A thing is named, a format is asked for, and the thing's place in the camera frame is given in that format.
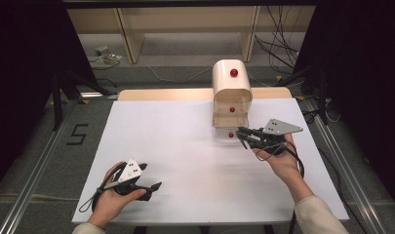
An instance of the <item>gray carpet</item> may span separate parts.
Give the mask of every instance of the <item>gray carpet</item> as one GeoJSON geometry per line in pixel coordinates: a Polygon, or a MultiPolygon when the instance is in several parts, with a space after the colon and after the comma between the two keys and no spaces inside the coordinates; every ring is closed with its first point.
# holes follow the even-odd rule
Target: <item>gray carpet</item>
{"type": "MultiPolygon", "coordinates": [[[[157,74],[164,74],[165,77],[160,78],[179,80],[181,77],[192,77],[207,68],[156,67],[154,70],[157,74]]],[[[270,68],[248,67],[248,71],[251,76],[259,81],[251,78],[253,87],[262,86],[260,82],[267,85],[276,84],[276,72],[270,68]]],[[[96,71],[96,75],[98,78],[105,78],[114,82],[118,86],[117,88],[113,87],[109,81],[99,80],[103,87],[113,91],[211,87],[211,70],[196,76],[188,82],[159,81],[147,67],[102,70],[96,71]]],[[[80,87],[80,90],[82,92],[92,91],[86,87],[80,87]]],[[[298,95],[299,86],[291,87],[291,92],[293,95],[298,95]]],[[[76,106],[59,139],[53,157],[38,183],[31,202],[25,210],[16,233],[70,233],[72,231],[75,225],[70,220],[94,160],[112,102],[112,99],[91,99],[87,104],[81,103],[76,106]],[[78,142],[80,139],[80,137],[72,136],[76,125],[84,125],[78,128],[77,133],[84,134],[86,137],[82,144],[72,145],[72,143],[78,142]]],[[[306,110],[304,102],[300,102],[299,106],[301,109],[306,110]]],[[[16,197],[23,189],[34,165],[48,142],[53,132],[53,120],[53,107],[47,104],[45,114],[41,116],[40,124],[34,130],[31,141],[2,181],[0,185],[0,225],[15,202],[16,197]]],[[[341,121],[337,123],[330,122],[330,128],[341,150],[347,157],[347,161],[355,176],[358,177],[360,184],[364,187],[365,192],[375,206],[382,223],[387,229],[387,233],[395,233],[395,204],[383,188],[371,165],[362,161],[364,155],[358,145],[356,145],[353,135],[341,121]]],[[[316,123],[310,124],[309,129],[314,136],[316,145],[326,152],[329,159],[333,161],[316,123]]],[[[334,184],[337,186],[335,170],[326,159],[324,159],[324,162],[334,184]]],[[[352,211],[359,216],[360,221],[365,225],[344,182],[341,183],[340,191],[352,211]]],[[[343,224],[350,233],[363,233],[353,217],[343,224]]],[[[275,233],[288,233],[289,224],[276,224],[273,225],[273,228],[275,233]]],[[[124,233],[127,231],[127,227],[112,224],[107,228],[107,231],[108,233],[124,233]]]]}

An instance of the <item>red dot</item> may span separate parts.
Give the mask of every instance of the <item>red dot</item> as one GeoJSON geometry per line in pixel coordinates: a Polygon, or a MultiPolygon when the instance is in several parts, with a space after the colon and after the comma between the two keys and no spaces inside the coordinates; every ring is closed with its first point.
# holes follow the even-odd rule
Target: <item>red dot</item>
{"type": "Polygon", "coordinates": [[[237,70],[237,69],[231,69],[230,70],[230,75],[232,76],[232,77],[236,77],[237,76],[237,74],[239,74],[239,71],[237,70]]]}

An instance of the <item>sleeve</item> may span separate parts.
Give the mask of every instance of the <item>sleeve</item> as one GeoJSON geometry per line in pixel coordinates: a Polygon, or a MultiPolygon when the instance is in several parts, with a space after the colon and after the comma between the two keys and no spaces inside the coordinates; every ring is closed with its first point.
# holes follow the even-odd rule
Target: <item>sleeve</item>
{"type": "Polygon", "coordinates": [[[305,234],[348,233],[328,205],[317,196],[296,203],[295,213],[300,229],[305,234]]]}
{"type": "Polygon", "coordinates": [[[76,226],[72,234],[105,234],[105,231],[89,222],[85,222],[76,226]]]}

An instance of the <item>printed number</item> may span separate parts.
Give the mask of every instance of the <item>printed number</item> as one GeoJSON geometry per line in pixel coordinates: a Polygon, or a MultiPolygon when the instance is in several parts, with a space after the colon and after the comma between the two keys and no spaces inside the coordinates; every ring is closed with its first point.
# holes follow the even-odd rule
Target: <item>printed number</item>
{"type": "Polygon", "coordinates": [[[77,124],[75,125],[75,128],[73,128],[73,132],[71,137],[80,137],[81,140],[79,140],[79,142],[68,142],[66,145],[81,145],[82,143],[84,143],[84,139],[87,136],[86,134],[76,134],[76,130],[79,127],[88,127],[88,124],[77,124]]]}

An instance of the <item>white table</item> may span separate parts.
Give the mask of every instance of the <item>white table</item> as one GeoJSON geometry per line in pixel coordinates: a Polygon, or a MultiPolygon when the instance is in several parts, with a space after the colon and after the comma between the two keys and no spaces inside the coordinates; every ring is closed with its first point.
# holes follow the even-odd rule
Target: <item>white table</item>
{"type": "MultiPolygon", "coordinates": [[[[270,224],[291,219],[294,202],[286,185],[238,140],[213,137],[212,100],[115,101],[72,219],[105,172],[129,158],[148,167],[138,185],[162,181],[149,202],[134,201],[113,222],[129,225],[270,224]]],[[[348,219],[296,101],[254,99],[250,128],[276,118],[304,128],[293,134],[305,180],[335,216],[348,219]]]]}

